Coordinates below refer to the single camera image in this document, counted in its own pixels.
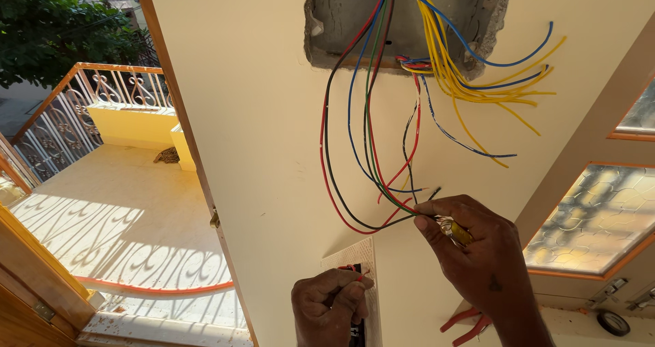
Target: balcony railing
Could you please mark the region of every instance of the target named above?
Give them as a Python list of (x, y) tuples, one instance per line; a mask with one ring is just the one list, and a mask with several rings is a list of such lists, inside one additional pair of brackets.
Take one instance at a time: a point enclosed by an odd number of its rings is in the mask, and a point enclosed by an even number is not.
[(11, 141), (41, 182), (102, 145), (91, 105), (175, 114), (161, 68), (77, 63)]

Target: green wire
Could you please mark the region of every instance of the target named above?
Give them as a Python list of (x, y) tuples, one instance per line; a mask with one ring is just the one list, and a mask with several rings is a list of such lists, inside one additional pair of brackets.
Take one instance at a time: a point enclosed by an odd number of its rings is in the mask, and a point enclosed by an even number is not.
[[(387, 13), (387, 2), (388, 0), (384, 0), (384, 3), (382, 4), (382, 18), (384, 18), (384, 15)], [(370, 117), (370, 110), (368, 108), (368, 99), (369, 99), (369, 80), (370, 80), (370, 75), (371, 75), (371, 68), (373, 66), (373, 58), (375, 57), (375, 50), (377, 48), (377, 43), (380, 39), (380, 33), (382, 32), (382, 25), (384, 24), (384, 20), (380, 21), (380, 24), (377, 27), (377, 33), (375, 35), (375, 42), (373, 43), (373, 50), (371, 52), (371, 60), (369, 61), (369, 66), (368, 66), (368, 71), (366, 73), (366, 88), (364, 90), (364, 115)], [(369, 131), (369, 134), (372, 134), (372, 128), (371, 125), (368, 123), (368, 117), (364, 119), (364, 127)], [(373, 166), (373, 175), (375, 177), (375, 182), (379, 184), (379, 186), (384, 187), (384, 184), (382, 184), (382, 180), (380, 179), (380, 176), (377, 171), (377, 167), (375, 166), (375, 159), (374, 159), (374, 154), (373, 154), (373, 143), (370, 138), (368, 138), (368, 144), (369, 144), (369, 150), (371, 154), (371, 161), (372, 161), (372, 166)], [(413, 211), (407, 209), (404, 207), (402, 204), (398, 203), (392, 196), (389, 195), (386, 189), (382, 189), (382, 194), (391, 201), (395, 206), (397, 206), (400, 209), (405, 210), (409, 214), (416, 215)]]

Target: window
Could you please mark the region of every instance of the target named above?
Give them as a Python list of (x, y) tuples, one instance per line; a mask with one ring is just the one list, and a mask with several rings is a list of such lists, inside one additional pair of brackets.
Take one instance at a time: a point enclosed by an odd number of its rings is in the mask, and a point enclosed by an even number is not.
[(654, 222), (655, 169), (592, 163), (523, 256), (531, 269), (600, 276), (648, 237)]
[(615, 132), (655, 135), (655, 79), (630, 108)]

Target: door hinge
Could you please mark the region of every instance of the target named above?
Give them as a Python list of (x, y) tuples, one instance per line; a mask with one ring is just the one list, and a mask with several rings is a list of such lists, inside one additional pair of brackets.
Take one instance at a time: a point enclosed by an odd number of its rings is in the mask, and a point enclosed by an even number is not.
[(630, 306), (628, 306), (627, 309), (630, 311), (635, 311), (636, 309), (642, 310), (649, 305), (655, 306), (655, 288), (651, 289), (650, 291), (646, 291), (636, 300), (630, 302)]
[(621, 287), (627, 284), (627, 279), (625, 278), (616, 278), (615, 280), (612, 281), (612, 283), (608, 284), (607, 287), (602, 289), (602, 291), (598, 292), (594, 297), (592, 297), (588, 302), (587, 302), (587, 307), (590, 309), (595, 309), (598, 307), (598, 305), (602, 304), (603, 302), (607, 301), (607, 299), (612, 299), (612, 301), (618, 303), (618, 298), (614, 296), (614, 293), (616, 293)]
[(218, 227), (221, 226), (221, 219), (218, 217), (218, 211), (216, 208), (214, 208), (214, 215), (212, 215), (212, 219), (209, 221), (209, 226), (213, 229), (218, 229)]
[(34, 306), (32, 306), (32, 309), (37, 313), (38, 316), (43, 318), (45, 321), (50, 323), (50, 320), (54, 318), (56, 313), (51, 310), (49, 307), (45, 306), (45, 304), (41, 301), (38, 301)]

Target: bundle of yellow wires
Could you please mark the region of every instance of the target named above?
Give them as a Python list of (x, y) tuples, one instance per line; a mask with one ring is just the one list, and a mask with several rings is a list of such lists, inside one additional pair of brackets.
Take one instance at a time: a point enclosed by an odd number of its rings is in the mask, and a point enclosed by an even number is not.
[[(430, 5), (434, 6), (431, 0), (425, 0), (425, 1), (430, 3)], [(432, 9), (429, 6), (427, 6), (425, 3), (423, 3), (421, 0), (417, 0), (417, 3), (419, 4), (419, 9), (421, 10), (421, 15), (423, 17), (425, 38), (428, 43), (430, 61), (432, 63), (432, 70), (415, 70), (415, 69), (410, 69), (405, 65), (403, 65), (403, 68), (414, 73), (434, 74), (441, 90), (449, 97), (452, 97), (455, 114), (457, 115), (457, 118), (459, 119), (459, 122), (464, 128), (465, 132), (471, 138), (471, 140), (475, 142), (478, 148), (480, 148), (480, 150), (482, 150), (485, 154), (488, 154), (487, 150), (484, 147), (482, 147), (482, 145), (480, 145), (480, 143), (473, 137), (473, 135), (468, 130), (468, 128), (466, 128), (466, 124), (464, 123), (464, 120), (462, 119), (462, 116), (459, 113), (459, 109), (457, 108), (457, 102), (456, 102), (457, 100), (496, 104), (500, 108), (507, 110), (513, 116), (517, 117), (521, 121), (521, 123), (528, 126), (528, 128), (533, 130), (538, 136), (541, 136), (541, 134), (539, 134), (539, 132), (533, 126), (527, 123), (523, 118), (521, 118), (518, 114), (516, 114), (516, 112), (508, 108), (503, 103), (515, 102), (520, 104), (528, 104), (531, 106), (536, 106), (537, 103), (535, 101), (525, 100), (522, 98), (527, 95), (555, 95), (555, 92), (526, 91), (527, 88), (533, 86), (541, 79), (543, 79), (545, 76), (549, 75), (553, 71), (554, 67), (546, 67), (545, 65), (542, 65), (542, 71), (541, 73), (539, 73), (538, 76), (532, 79), (529, 83), (523, 84), (519, 87), (514, 87), (511, 89), (508, 88), (502, 91), (468, 89), (463, 85), (470, 87), (471, 84), (469, 84), (466, 81), (466, 79), (462, 76), (462, 74), (457, 70), (457, 67), (455, 67), (453, 60), (450, 58), (448, 54), (448, 44), (446, 43), (446, 37), (444, 36), (442, 40), (441, 36), (439, 36), (439, 33), (443, 33), (443, 34), (446, 33), (446, 29), (444, 28), (441, 17), (436, 13), (433, 13)], [(564, 43), (565, 40), (566, 37), (563, 37), (562, 40), (544, 57), (530, 64), (528, 67), (523, 68), (519, 72), (516, 72), (515, 74), (509, 75), (508, 77), (502, 78), (493, 83), (487, 83), (484, 85), (475, 85), (475, 86), (487, 87), (487, 86), (497, 85), (501, 82), (512, 79), (528, 71), (530, 68), (535, 67), (536, 65), (541, 63), (544, 59), (548, 58), (552, 53), (554, 53), (555, 50), (557, 50), (557, 48), (559, 48), (562, 45), (562, 43)], [(491, 159), (496, 163), (500, 164), (501, 166), (508, 168), (506, 164), (501, 163), (496, 158), (491, 158)]]

